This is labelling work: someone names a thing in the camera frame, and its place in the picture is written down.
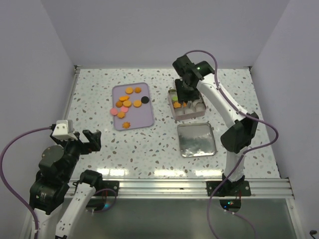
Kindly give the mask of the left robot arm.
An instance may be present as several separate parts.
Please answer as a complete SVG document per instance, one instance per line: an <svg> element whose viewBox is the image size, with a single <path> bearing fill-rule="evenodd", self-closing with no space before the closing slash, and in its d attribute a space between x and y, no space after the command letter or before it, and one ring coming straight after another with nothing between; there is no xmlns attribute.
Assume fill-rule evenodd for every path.
<svg viewBox="0 0 319 239"><path fill-rule="evenodd" d="M31 236L34 239L66 239L90 197L101 194L104 189L100 173L84 171L71 203L75 212L67 211L61 220L58 219L80 156L101 149L102 133L99 130L83 130L82 133L87 142L81 141L79 132L64 131L59 125L52 129L50 138L55 145L43 151L39 171L30 189L29 205L34 221Z"/></svg>

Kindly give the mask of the pink cookie tin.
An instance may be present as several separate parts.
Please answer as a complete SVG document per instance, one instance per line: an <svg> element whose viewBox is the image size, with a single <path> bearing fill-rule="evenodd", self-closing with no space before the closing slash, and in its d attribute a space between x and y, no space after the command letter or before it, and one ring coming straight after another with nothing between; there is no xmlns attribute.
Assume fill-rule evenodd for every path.
<svg viewBox="0 0 319 239"><path fill-rule="evenodd" d="M167 94L167 100L172 113L172 117L176 121L189 120L193 118L202 117L205 115L207 107L201 94L199 94L198 100L189 101L187 102L187 105L180 103L182 107L178 109L173 108L173 96L177 96L176 90L170 89Z"/></svg>

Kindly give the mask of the pink round cookie left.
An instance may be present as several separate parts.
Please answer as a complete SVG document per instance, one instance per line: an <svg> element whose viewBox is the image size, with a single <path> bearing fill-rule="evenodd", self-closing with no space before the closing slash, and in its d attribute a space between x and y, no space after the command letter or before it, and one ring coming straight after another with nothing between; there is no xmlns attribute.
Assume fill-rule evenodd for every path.
<svg viewBox="0 0 319 239"><path fill-rule="evenodd" d="M116 108L111 108L110 109L110 114L113 116L116 116L118 114L118 110Z"/></svg>

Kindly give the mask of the pink round cookie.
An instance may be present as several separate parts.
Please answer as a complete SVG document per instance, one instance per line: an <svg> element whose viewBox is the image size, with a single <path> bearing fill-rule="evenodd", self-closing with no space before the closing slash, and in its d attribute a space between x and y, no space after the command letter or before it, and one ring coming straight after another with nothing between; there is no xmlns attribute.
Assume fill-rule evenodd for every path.
<svg viewBox="0 0 319 239"><path fill-rule="evenodd" d="M129 109L128 109L127 107L121 107L121 111L124 112L124 113L127 113L128 110L129 110Z"/></svg>
<svg viewBox="0 0 319 239"><path fill-rule="evenodd" d="M111 108L110 109L110 114L113 116L116 116L118 114L118 110L116 108Z"/></svg>

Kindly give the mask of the swirl flower cookie bottom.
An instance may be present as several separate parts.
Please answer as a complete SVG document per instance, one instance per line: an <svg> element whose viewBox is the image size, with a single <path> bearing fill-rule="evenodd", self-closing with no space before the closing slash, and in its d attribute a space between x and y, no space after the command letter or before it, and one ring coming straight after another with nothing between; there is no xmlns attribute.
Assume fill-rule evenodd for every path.
<svg viewBox="0 0 319 239"><path fill-rule="evenodd" d="M129 122L124 122L124 123L122 124L122 127L125 128L125 129L128 129L128 128L131 127L131 124L130 124Z"/></svg>

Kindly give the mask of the black sandwich cookie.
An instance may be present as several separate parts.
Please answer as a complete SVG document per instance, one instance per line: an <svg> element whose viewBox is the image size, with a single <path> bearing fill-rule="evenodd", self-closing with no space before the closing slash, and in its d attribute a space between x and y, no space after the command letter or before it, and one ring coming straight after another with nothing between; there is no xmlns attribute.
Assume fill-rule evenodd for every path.
<svg viewBox="0 0 319 239"><path fill-rule="evenodd" d="M142 102L143 104L147 104L149 101L150 101L150 100L149 100L149 98L148 98L147 96L143 96L143 97L141 98L141 102Z"/></svg>

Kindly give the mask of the swirl cookie left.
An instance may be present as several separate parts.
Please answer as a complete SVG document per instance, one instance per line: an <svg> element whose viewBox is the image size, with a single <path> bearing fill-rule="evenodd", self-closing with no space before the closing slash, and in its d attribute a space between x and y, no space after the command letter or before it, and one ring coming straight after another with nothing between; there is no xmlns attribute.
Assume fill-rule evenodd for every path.
<svg viewBox="0 0 319 239"><path fill-rule="evenodd" d="M121 102L121 101L117 101L116 102L116 107L117 108L121 108L123 106L123 102Z"/></svg>

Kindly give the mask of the pink round cookie middle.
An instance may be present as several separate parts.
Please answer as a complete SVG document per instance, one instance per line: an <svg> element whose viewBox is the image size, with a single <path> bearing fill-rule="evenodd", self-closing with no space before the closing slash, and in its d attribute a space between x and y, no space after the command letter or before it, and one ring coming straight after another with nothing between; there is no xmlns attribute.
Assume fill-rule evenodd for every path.
<svg viewBox="0 0 319 239"><path fill-rule="evenodd" d="M127 113L128 110L129 110L129 109L128 109L127 107L121 107L121 111L124 112L124 113Z"/></svg>

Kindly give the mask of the silver tin lid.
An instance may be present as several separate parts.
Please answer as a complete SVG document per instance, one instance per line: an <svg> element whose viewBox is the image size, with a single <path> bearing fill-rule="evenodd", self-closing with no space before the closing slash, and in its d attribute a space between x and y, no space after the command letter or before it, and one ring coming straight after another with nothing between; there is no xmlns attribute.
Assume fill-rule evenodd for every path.
<svg viewBox="0 0 319 239"><path fill-rule="evenodd" d="M208 122L179 124L177 134L182 157L214 156L217 153L213 130Z"/></svg>

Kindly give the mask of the swirl cookie top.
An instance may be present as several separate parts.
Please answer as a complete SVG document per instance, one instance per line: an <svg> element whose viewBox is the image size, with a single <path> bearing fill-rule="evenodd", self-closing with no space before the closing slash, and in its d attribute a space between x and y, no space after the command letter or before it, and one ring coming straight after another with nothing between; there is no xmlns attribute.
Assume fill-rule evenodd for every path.
<svg viewBox="0 0 319 239"><path fill-rule="evenodd" d="M135 89L134 89L134 91L135 91L135 93L140 93L142 90L141 90L141 88L139 88L139 87L136 87Z"/></svg>

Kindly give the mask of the round dotted biscuit right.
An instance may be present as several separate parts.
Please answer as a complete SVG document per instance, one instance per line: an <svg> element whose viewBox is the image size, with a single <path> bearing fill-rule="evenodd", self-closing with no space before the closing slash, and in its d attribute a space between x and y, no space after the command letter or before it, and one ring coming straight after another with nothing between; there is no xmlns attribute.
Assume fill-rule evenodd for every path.
<svg viewBox="0 0 319 239"><path fill-rule="evenodd" d="M142 105L142 102L140 100L136 100L133 103L134 107L139 108Z"/></svg>

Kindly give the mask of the round dotted biscuit middle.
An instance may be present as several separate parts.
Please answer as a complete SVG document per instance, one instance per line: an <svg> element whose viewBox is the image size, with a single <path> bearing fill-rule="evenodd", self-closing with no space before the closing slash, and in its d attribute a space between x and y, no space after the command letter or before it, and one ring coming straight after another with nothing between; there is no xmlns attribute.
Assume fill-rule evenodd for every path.
<svg viewBox="0 0 319 239"><path fill-rule="evenodd" d="M132 105L132 103L129 100L126 100L126 101L123 102L123 106L125 106L127 108L129 108L131 105Z"/></svg>

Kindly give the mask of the lilac plastic tray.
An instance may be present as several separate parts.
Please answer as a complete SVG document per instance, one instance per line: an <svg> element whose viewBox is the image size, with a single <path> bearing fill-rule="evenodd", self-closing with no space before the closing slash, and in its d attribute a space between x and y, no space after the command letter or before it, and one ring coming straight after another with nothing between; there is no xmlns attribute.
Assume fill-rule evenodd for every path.
<svg viewBox="0 0 319 239"><path fill-rule="evenodd" d="M131 87L135 89L136 87L141 88L140 93L135 93L135 91L132 94L126 94L125 89L127 87ZM151 95L150 95L150 89L147 83L131 83L126 85L117 85L113 87L112 89L112 101L113 101L113 108L116 108L118 112L121 112L121 108L116 107L116 102L119 101L119 97L122 96L129 96L128 99L131 101L132 105L128 108L128 112L126 113L126 116L123 119L120 119L116 116L114 116L114 128L118 131L123 130L129 130L129 129L138 129L138 128L144 128L152 126L155 122L154 120L154 114L153 114L153 107L151 103ZM149 102L147 104L143 104L136 108L134 107L133 103L136 100L140 100L143 96L147 96L149 98ZM122 127L122 124L124 122L129 122L131 124L131 127L128 129L125 129Z"/></svg>

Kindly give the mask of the round dotted biscuit top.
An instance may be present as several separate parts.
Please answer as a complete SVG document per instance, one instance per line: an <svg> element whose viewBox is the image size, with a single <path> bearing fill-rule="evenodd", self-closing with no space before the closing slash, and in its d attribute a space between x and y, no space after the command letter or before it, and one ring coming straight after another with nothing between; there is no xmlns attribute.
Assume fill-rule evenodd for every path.
<svg viewBox="0 0 319 239"><path fill-rule="evenodd" d="M125 92L126 92L126 94L132 94L132 93L134 92L134 89L131 88L131 87L127 87L127 88L125 89Z"/></svg>

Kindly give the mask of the aluminium front rail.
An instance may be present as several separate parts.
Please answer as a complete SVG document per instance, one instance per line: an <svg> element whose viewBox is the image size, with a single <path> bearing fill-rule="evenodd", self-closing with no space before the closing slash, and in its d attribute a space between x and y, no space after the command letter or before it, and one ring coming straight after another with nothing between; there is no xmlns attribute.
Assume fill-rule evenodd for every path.
<svg viewBox="0 0 319 239"><path fill-rule="evenodd" d="M230 199L293 199L288 179L247 179L241 191L225 196ZM117 192L119 199L208 199L221 181L218 179L113 179L104 187Z"/></svg>

